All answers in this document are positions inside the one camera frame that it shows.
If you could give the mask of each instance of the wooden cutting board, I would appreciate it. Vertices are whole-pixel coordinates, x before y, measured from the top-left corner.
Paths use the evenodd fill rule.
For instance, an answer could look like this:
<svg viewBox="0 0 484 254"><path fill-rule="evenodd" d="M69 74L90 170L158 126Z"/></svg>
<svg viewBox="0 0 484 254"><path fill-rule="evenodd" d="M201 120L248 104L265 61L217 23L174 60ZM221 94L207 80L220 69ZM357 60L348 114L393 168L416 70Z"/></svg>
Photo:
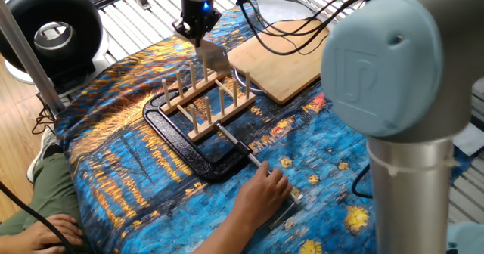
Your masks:
<svg viewBox="0 0 484 254"><path fill-rule="evenodd" d="M282 21L274 24L278 29L292 32L305 23L304 20ZM317 27L321 22L313 20L305 26L299 33ZM268 28L272 33L280 34L271 27ZM250 72L251 81L259 88L267 91L268 96L278 104L284 104L309 84L319 78L321 73L321 57L324 49L324 40L318 47L321 40L329 33L324 29L318 36L301 52L303 54L316 49L307 55L300 53L288 56L272 54L266 50L254 36L239 45L228 53L228 60L231 66L241 74ZM296 46L301 46L314 33L305 36L287 36ZM279 52L288 52L295 47L282 37L259 34L261 40L268 47Z"/></svg>

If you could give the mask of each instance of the black cable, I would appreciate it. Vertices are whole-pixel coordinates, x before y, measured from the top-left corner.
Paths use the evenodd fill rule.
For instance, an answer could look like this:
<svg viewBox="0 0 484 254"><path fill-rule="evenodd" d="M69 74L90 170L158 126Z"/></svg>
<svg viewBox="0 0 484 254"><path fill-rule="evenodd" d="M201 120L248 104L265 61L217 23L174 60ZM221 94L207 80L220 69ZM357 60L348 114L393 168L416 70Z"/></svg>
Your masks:
<svg viewBox="0 0 484 254"><path fill-rule="evenodd" d="M313 32L315 32L316 30L318 30L319 28L321 28L321 26L323 25L320 24L319 26L309 30L309 31L305 31L303 33L298 33L302 28L304 28L306 25L308 25L309 23L311 23L313 20L315 20L319 14L321 14L324 10L326 10L330 5L332 5L334 2L336 2L338 0L332 0L331 2L327 3L323 8L321 8L318 12L316 12L313 16L309 17L306 19L306 22L298 27L296 30L292 31L292 32L288 32L288 31L284 31L284 30L281 30L281 29L278 29L277 27L275 26L272 26L273 23L269 23L266 19L264 19L264 17L259 13L259 11L256 9L255 5L250 1L248 0L249 4L252 6L253 10L254 10L254 13L256 13L256 15L259 15L260 18L268 25L267 27L271 27L272 29L280 32L281 34L274 34L274 33L267 33L265 30L260 30L259 31L261 33L264 33L266 35L270 35L270 36L305 36L305 35L308 35L308 34L311 34Z"/></svg>
<svg viewBox="0 0 484 254"><path fill-rule="evenodd" d="M358 6L358 8L356 8L356 10L360 9L361 6L365 3L366 1L361 1L360 5Z"/></svg>
<svg viewBox="0 0 484 254"><path fill-rule="evenodd" d="M262 16L260 16L260 14L256 14L256 19L257 21L259 21L260 25L262 25L264 28L267 28L265 27L264 23L262 22L262 20L260 19ZM316 46L314 49L312 49L311 51L307 52L307 53L302 53L301 51L298 51L299 54L301 55L308 55L308 54L311 54L312 52L316 51L316 49L319 48L319 46L321 46L321 44L323 43L323 41L327 38L328 35L325 35L323 39L321 39L321 41L319 42L318 46ZM296 43L294 43L293 41L291 41L290 39L286 38L285 36L282 36L281 37L282 39L285 39L287 40L288 42L290 42L290 44L292 44L294 46L294 48L297 48L297 45Z"/></svg>
<svg viewBox="0 0 484 254"><path fill-rule="evenodd" d="M373 199L373 196L370 194L362 194L356 190L356 186L358 186L358 183L360 180L363 178L366 173L370 170L370 163L356 176L355 180L353 181L353 185L351 185L351 191L357 196L357 197L364 197L364 198L369 198Z"/></svg>
<svg viewBox="0 0 484 254"><path fill-rule="evenodd" d="M22 200L18 199L18 197L15 196L14 193L12 193L10 190L8 190L7 186L5 186L1 181L0 181L0 190L12 201L14 201L17 206L22 208L24 211L29 213L31 216L35 217L37 220L39 220L41 223L43 223L48 229L50 229L57 237L59 237L60 241L66 248L66 251L70 254L76 254L74 252L73 247L70 245L69 241L62 235L62 233L55 228L53 224L51 224L47 219L45 219L44 216L40 215L38 212L35 210L31 209L28 205L26 205Z"/></svg>
<svg viewBox="0 0 484 254"><path fill-rule="evenodd" d="M266 50L270 51L272 54L277 54L277 55L285 56L285 55L294 54L294 53L298 52L299 50L304 49L304 47L306 47L309 43L311 43L319 35L319 33L321 33L323 31L323 29L329 24L329 22L331 22L341 11L343 11L344 9L346 9L347 7L349 7L350 5L354 4L356 1L358 1L358 0L348 0L348 1L344 2L343 5L341 5L341 7L339 7L335 13L333 13L327 20L325 20L322 23L321 27L312 35L311 38L308 39L307 42L305 42L304 44L302 44L301 46L299 46L297 49L294 49L294 50L288 51L288 52L279 52L279 51L275 51L275 50L271 49L270 47L268 47L260 39L260 37L259 37L259 35L258 35L258 33L257 33L257 31L256 31L256 29L254 27L254 25L250 22L250 18L247 15L247 12L245 11L245 8L244 8L244 4L239 4L239 6L240 6L240 9L242 10L242 14L244 14L244 17L246 18L246 21L249 24L250 29L254 33L254 36L259 41L259 43Z"/></svg>
<svg viewBox="0 0 484 254"><path fill-rule="evenodd" d="M49 125L54 124L54 114L52 114L51 108L42 100L40 93L36 94L37 98L42 103L42 110L40 110L39 116L36 118L36 125L32 129L32 134L37 135L43 133L46 129L49 129L52 133L54 131ZM37 126L43 125L44 128L40 132L36 132Z"/></svg>

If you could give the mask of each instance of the blue patterned fabric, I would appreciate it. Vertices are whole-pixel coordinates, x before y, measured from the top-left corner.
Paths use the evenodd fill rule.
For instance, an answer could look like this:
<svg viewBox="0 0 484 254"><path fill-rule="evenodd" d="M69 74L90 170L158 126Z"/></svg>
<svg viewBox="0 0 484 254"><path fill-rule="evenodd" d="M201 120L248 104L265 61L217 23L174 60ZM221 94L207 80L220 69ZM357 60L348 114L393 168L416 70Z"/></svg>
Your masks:
<svg viewBox="0 0 484 254"><path fill-rule="evenodd" d="M251 36L242 13L233 9L206 39L230 51ZM201 181L144 121L143 106L163 90L161 80L176 88L181 71L189 83L188 61L194 58L187 42L159 42L107 68L57 118L82 223L97 253L190 253L225 219L238 189L256 171L248 165L225 183ZM196 67L203 77L199 61ZM224 83L230 85L230 78ZM218 92L207 95L215 115ZM202 100L192 104L203 122ZM184 116L171 119L184 133L192 130ZM334 115L319 82L284 106L257 96L227 128L259 159L282 168L304 195L285 223L273 231L261 228L245 253L375 252L372 202L350 193L368 164L365 138ZM200 144L213 159L229 147L217 134ZM458 159L468 166L468 158ZM370 188L365 178L360 191Z"/></svg>

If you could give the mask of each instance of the white shoe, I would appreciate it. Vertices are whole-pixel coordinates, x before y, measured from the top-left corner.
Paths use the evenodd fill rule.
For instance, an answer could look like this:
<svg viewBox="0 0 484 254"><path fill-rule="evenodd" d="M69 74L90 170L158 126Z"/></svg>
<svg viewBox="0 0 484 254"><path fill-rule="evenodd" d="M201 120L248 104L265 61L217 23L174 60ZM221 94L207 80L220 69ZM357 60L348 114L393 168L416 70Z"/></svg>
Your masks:
<svg viewBox="0 0 484 254"><path fill-rule="evenodd" d="M54 133L52 133L52 130L45 129L44 133L42 134L42 140L40 141L40 152L37 154L36 158L33 159L32 163L30 163L30 166L27 169L27 179L30 181L30 183L33 183L33 173L37 164L44 159L45 151L52 144L57 144L57 137Z"/></svg>

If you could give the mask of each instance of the human hand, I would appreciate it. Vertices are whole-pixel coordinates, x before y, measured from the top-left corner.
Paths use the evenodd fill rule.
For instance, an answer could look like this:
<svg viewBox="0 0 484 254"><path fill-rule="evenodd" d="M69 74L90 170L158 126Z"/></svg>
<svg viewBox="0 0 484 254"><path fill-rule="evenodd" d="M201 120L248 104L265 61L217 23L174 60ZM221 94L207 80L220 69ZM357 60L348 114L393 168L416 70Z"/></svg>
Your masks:
<svg viewBox="0 0 484 254"><path fill-rule="evenodd" d="M47 217L73 246L82 246L82 231L75 226L76 220L69 215L52 215ZM36 222L24 232L12 236L11 253L26 254L57 254L66 249L60 245L61 240L43 223Z"/></svg>
<svg viewBox="0 0 484 254"><path fill-rule="evenodd" d="M269 163L263 162L256 174L239 190L229 218L255 231L266 223L290 195L293 185L279 168L267 176Z"/></svg>

